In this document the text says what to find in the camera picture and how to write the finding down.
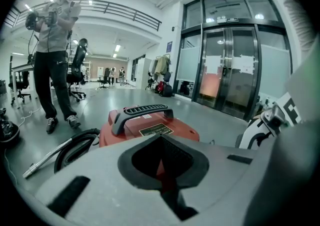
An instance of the door frame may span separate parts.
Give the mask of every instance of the door frame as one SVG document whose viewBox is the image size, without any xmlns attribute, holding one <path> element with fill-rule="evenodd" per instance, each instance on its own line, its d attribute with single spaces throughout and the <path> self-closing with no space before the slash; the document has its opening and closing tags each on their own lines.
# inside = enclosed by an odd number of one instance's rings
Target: door frame
<svg viewBox="0 0 320 226">
<path fill-rule="evenodd" d="M 228 95 L 228 90 L 231 82 L 231 76 L 232 73 L 230 72 L 232 70 L 232 58 L 234 55 L 234 38 L 233 38 L 233 30 L 237 31 L 251 31 L 252 37 L 253 37 L 253 47 L 254 47 L 254 71 L 253 71 L 253 82 L 251 87 L 251 92 L 249 95 L 249 101 L 247 105 L 246 112 L 243 116 L 243 120 L 248 121 L 251 119 L 251 115 L 255 108 L 255 100 L 258 97 L 259 88 L 260 88 L 260 80 L 261 80 L 261 48 L 259 47 L 258 37 L 257 37 L 257 26 L 251 25 L 251 26 L 224 26 L 220 28 L 214 28 L 205 30 L 203 29 L 203 26 L 201 24 L 201 47 L 200 47 L 200 55 L 198 60 L 198 66 L 197 66 L 197 73 L 196 78 L 194 82 L 194 92 L 192 93 L 191 100 L 193 102 L 197 102 L 197 96 L 200 91 L 201 82 L 199 80 L 202 80 L 203 72 L 201 73 L 201 66 L 202 62 L 205 59 L 206 56 L 206 48 L 207 48 L 207 38 L 208 34 L 212 33 L 218 33 L 223 32 L 223 42 L 224 42 L 224 49 L 223 49 L 223 64 L 222 67 L 225 67 L 226 71 L 228 71 L 227 77 L 221 76 L 221 81 L 219 83 L 219 89 L 216 96 L 216 102 L 214 103 L 213 109 L 221 111 L 225 105 L 226 98 Z"/>
<path fill-rule="evenodd" d="M 198 66 L 197 66 L 197 70 L 196 70 L 196 77 L 195 77 L 195 81 L 194 81 L 194 92 L 192 93 L 192 98 L 191 101 L 192 102 L 197 102 L 197 95 L 199 94 L 200 91 L 200 87 L 201 87 L 201 83 L 199 83 L 199 79 L 202 80 L 203 78 L 203 72 L 201 73 L 201 65 L 203 60 L 206 57 L 206 49 L 207 49 L 207 36 L 208 34 L 212 34 L 212 33 L 219 33 L 222 32 L 223 33 L 223 42 L 224 44 L 226 44 L 226 41 L 228 40 L 226 38 L 226 28 L 222 27 L 222 28 L 215 28 L 215 29 L 209 29 L 204 31 L 203 28 L 201 28 L 201 47 L 200 47 L 200 55 L 199 55 L 199 60 L 198 60 Z M 225 60 L 225 56 L 226 56 L 226 49 L 223 49 L 223 54 L 222 54 L 222 58 L 223 60 Z M 218 93 L 217 93 L 217 97 L 219 97 L 219 91 L 220 91 L 220 87 L 221 87 L 222 81 L 220 81 L 219 83 L 219 89 L 218 89 Z"/>
</svg>

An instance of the office chair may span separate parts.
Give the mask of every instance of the office chair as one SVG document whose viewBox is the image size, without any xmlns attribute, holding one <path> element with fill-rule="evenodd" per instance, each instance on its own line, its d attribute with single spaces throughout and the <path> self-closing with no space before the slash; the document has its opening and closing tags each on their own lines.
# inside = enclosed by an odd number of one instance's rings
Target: office chair
<svg viewBox="0 0 320 226">
<path fill-rule="evenodd" d="M 29 96 L 29 99 L 31 100 L 31 94 L 21 93 L 23 89 L 27 89 L 27 87 L 29 86 L 28 77 L 29 77 L 29 71 L 22 72 L 22 81 L 21 81 L 20 72 L 19 72 L 19 81 L 16 81 L 16 90 L 18 91 L 18 98 L 21 98 L 23 103 L 25 103 L 25 96 Z M 13 90 L 14 84 L 10 82 L 9 87 Z M 15 97 L 12 98 L 11 106 L 14 105 L 15 99 L 16 99 Z"/>
<path fill-rule="evenodd" d="M 66 82 L 69 84 L 69 96 L 76 98 L 77 102 L 80 102 L 80 99 L 82 99 L 82 95 L 83 97 L 87 96 L 84 92 L 71 91 L 71 86 L 74 83 L 79 84 L 79 82 L 84 78 L 83 74 L 81 73 L 81 64 L 85 59 L 87 47 L 88 40 L 85 38 L 80 39 L 76 48 L 74 59 L 71 64 L 71 72 L 68 72 L 66 76 Z"/>
<path fill-rule="evenodd" d="M 97 90 L 98 89 L 109 88 L 109 87 L 105 86 L 105 84 L 107 84 L 107 83 L 110 85 L 110 83 L 109 83 L 109 75 L 110 75 L 110 69 L 106 68 L 105 71 L 104 71 L 103 80 L 101 80 L 101 77 L 99 76 L 99 80 L 97 82 L 101 83 L 102 86 L 99 86 L 97 88 Z"/>
</svg>

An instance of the black bag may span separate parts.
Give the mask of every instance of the black bag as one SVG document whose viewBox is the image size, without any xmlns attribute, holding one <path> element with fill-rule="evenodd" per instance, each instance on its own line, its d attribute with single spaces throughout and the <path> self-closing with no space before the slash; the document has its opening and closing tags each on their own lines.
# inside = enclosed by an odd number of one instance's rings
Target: black bag
<svg viewBox="0 0 320 226">
<path fill-rule="evenodd" d="M 165 84 L 163 87 L 163 91 L 160 93 L 162 97 L 171 97 L 172 96 L 172 86 L 169 84 Z"/>
</svg>

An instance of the glass door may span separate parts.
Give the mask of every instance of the glass door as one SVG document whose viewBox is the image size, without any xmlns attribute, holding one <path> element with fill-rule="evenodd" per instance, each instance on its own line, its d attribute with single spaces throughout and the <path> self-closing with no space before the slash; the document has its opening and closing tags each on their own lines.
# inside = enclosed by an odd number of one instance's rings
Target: glass door
<svg viewBox="0 0 320 226">
<path fill-rule="evenodd" d="M 203 54 L 195 101 L 211 108 L 216 106 L 222 75 L 226 73 L 226 36 L 224 28 L 206 31 L 203 36 Z"/>
<path fill-rule="evenodd" d="M 257 86 L 258 42 L 253 27 L 229 28 L 228 34 L 231 49 L 225 65 L 227 85 L 216 109 L 244 119 L 253 105 Z"/>
<path fill-rule="evenodd" d="M 253 27 L 206 31 L 196 102 L 245 119 L 258 78 L 258 42 Z"/>
</svg>

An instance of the black pants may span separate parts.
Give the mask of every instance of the black pants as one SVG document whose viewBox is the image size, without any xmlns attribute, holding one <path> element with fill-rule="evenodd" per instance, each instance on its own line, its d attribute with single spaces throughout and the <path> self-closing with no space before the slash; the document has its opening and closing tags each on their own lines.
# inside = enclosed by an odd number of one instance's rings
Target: black pants
<svg viewBox="0 0 320 226">
<path fill-rule="evenodd" d="M 71 108 L 67 86 L 67 54 L 65 51 L 36 52 L 34 84 L 45 118 L 54 118 L 57 111 L 51 101 L 49 77 L 52 79 L 64 120 L 77 113 Z"/>
</svg>

